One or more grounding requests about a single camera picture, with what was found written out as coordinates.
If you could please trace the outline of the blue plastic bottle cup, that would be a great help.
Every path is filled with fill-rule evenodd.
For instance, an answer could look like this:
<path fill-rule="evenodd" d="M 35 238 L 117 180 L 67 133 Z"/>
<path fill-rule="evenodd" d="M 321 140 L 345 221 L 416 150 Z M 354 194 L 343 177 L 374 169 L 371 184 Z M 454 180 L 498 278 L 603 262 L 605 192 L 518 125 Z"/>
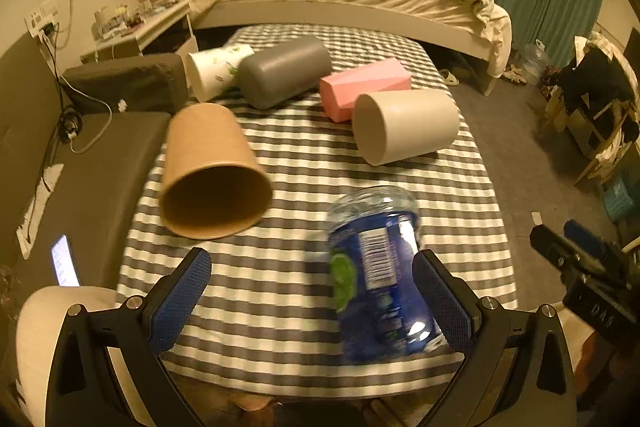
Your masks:
<path fill-rule="evenodd" d="M 347 362 L 406 357 L 444 341 L 413 280 L 419 232 L 418 203 L 398 186 L 360 188 L 328 211 L 329 271 Z"/>

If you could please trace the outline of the brown paper cup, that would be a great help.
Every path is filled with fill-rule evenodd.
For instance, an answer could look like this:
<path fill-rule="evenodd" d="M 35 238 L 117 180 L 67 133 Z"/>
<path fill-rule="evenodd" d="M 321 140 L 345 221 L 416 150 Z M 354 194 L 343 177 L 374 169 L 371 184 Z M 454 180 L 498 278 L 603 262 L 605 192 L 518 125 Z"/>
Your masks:
<path fill-rule="evenodd" d="M 230 109 L 196 103 L 171 119 L 158 196 L 166 229 L 221 239 L 256 225 L 271 202 L 271 182 Z"/>

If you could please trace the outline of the beige plastic cup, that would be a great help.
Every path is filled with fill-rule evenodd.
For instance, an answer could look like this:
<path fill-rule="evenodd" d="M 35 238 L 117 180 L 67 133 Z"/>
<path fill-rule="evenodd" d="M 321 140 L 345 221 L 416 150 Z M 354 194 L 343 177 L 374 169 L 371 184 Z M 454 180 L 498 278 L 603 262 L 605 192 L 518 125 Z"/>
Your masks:
<path fill-rule="evenodd" d="M 457 139 L 459 128 L 459 109 L 442 90 L 366 93 L 352 112 L 358 152 L 372 166 L 442 150 Z"/>

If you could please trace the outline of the pink faceted cup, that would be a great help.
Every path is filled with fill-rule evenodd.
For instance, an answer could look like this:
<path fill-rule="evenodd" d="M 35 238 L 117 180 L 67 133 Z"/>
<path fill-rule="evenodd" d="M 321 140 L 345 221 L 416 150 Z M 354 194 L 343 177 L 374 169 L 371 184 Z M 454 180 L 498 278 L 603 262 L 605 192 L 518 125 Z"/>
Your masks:
<path fill-rule="evenodd" d="M 359 95 L 410 89 L 410 72 L 396 58 L 336 72 L 322 77 L 319 84 L 322 108 L 334 122 L 352 119 Z"/>

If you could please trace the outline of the white printed paper cup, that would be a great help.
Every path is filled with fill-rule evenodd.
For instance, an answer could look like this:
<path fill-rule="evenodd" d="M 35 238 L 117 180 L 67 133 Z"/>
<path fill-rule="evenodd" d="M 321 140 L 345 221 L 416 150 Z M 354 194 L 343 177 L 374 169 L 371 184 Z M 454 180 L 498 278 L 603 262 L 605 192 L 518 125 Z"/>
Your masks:
<path fill-rule="evenodd" d="M 195 98 L 208 102 L 232 87 L 239 64 L 254 54 L 248 44 L 234 44 L 186 56 L 186 77 Z"/>

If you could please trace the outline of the grey plastic cup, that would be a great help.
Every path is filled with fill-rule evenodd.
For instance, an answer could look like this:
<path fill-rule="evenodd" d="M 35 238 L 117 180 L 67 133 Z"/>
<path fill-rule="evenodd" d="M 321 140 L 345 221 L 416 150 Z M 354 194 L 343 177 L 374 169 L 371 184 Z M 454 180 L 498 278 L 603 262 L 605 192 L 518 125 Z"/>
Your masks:
<path fill-rule="evenodd" d="M 328 49 L 318 38 L 305 36 L 244 58 L 236 84 L 250 106 L 270 109 L 314 89 L 331 72 Z"/>

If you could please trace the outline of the glowing smartphone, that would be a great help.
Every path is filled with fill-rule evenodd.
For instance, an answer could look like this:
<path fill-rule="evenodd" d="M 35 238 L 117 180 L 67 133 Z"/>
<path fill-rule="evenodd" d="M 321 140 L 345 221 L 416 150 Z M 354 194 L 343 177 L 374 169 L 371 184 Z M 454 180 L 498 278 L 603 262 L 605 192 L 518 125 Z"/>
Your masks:
<path fill-rule="evenodd" d="M 75 270 L 70 243 L 66 235 L 62 235 L 51 248 L 53 269 L 58 285 L 63 287 L 78 287 L 80 285 Z"/>

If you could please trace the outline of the chair with clothes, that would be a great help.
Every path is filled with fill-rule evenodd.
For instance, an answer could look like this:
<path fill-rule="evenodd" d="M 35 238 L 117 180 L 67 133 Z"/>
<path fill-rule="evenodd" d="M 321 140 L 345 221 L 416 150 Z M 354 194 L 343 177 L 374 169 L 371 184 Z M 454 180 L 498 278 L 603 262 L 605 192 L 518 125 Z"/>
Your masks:
<path fill-rule="evenodd" d="M 588 158 L 579 179 L 611 178 L 628 150 L 639 145 L 639 79 L 623 52 L 600 32 L 574 38 L 574 56 L 541 80 L 544 118 L 558 131 L 578 117 L 577 143 Z"/>

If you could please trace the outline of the white paper strip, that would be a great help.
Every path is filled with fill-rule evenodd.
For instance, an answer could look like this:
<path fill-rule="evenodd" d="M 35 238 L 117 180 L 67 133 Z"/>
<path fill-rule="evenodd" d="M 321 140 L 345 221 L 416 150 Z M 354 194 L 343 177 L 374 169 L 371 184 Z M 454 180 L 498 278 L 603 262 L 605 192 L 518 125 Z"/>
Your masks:
<path fill-rule="evenodd" d="M 47 167 L 40 176 L 36 185 L 34 195 L 29 201 L 27 210 L 24 213 L 22 223 L 16 228 L 16 238 L 18 246 L 24 259 L 28 259 L 38 235 L 40 222 L 43 217 L 47 203 L 53 194 L 58 179 L 64 170 L 63 164 L 54 164 Z"/>

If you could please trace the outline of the clear water jug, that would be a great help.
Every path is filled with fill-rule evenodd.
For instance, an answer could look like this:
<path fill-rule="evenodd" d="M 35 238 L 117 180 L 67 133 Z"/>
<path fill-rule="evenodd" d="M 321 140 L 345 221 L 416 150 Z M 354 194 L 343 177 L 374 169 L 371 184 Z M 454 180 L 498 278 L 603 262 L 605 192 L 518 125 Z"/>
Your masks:
<path fill-rule="evenodd" d="M 527 43 L 520 52 L 520 67 L 525 79 L 537 86 L 542 73 L 548 65 L 546 46 L 536 39 L 533 43 Z"/>

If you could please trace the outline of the beige slipper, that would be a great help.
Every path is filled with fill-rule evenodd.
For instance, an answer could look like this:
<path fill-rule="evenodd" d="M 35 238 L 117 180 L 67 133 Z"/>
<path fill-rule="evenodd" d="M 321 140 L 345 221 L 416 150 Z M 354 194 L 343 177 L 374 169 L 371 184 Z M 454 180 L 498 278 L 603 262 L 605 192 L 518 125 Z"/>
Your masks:
<path fill-rule="evenodd" d="M 449 69 L 441 69 L 439 71 L 439 75 L 442 76 L 442 80 L 444 80 L 444 83 L 446 83 L 446 85 L 449 87 L 454 87 L 459 84 L 459 79 L 452 72 L 450 72 Z"/>

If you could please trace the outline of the checkered tablecloth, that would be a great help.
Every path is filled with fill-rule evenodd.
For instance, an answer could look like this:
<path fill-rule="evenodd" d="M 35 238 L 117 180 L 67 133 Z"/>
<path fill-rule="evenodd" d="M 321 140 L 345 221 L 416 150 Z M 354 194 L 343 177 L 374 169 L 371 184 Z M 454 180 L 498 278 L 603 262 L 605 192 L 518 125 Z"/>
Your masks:
<path fill-rule="evenodd" d="M 410 357 L 349 364 L 342 353 L 326 260 L 326 214 L 359 187 L 396 185 L 419 204 L 421 241 L 481 296 L 518 304 L 511 254 L 494 187 L 470 129 L 431 156 L 372 167 L 348 124 L 326 115 L 316 92 L 269 112 L 238 91 L 235 113 L 273 186 L 256 227 L 207 242 L 209 284 L 175 346 L 177 375 L 288 398 L 358 399 L 448 383 L 460 355 L 436 341 Z"/>

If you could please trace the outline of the dark grey sofa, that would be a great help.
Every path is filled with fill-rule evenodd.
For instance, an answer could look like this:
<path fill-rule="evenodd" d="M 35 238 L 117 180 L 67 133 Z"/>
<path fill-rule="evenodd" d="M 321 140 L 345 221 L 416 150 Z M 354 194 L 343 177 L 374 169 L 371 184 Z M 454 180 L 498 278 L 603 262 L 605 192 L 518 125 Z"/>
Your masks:
<path fill-rule="evenodd" d="M 113 288 L 134 208 L 188 88 L 175 53 L 116 58 L 64 72 L 63 89 L 30 35 L 1 57 L 1 309 L 16 313 L 56 277 L 51 248 L 66 235 L 81 284 Z M 16 228 L 44 169 L 64 170 L 35 246 Z"/>

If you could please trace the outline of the white bedside table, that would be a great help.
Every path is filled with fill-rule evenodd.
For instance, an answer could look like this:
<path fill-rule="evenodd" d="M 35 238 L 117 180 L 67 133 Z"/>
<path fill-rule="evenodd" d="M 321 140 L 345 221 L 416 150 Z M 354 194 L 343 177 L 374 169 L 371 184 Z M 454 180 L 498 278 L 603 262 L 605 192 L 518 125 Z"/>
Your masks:
<path fill-rule="evenodd" d="M 80 61 L 88 64 L 162 53 L 185 57 L 198 52 L 190 13 L 190 0 L 172 0 L 169 8 L 147 17 L 126 35 L 97 43 L 93 50 L 81 55 Z"/>

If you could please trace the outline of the wall power socket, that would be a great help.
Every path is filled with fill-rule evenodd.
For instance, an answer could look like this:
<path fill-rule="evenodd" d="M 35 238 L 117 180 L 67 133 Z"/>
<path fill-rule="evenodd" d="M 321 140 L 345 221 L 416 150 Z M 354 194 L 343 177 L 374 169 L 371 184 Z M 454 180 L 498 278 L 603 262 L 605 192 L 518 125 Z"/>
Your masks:
<path fill-rule="evenodd" d="M 24 17 L 25 26 L 32 38 L 38 38 L 47 24 L 55 25 L 57 21 L 58 2 L 56 0 L 44 0 Z"/>

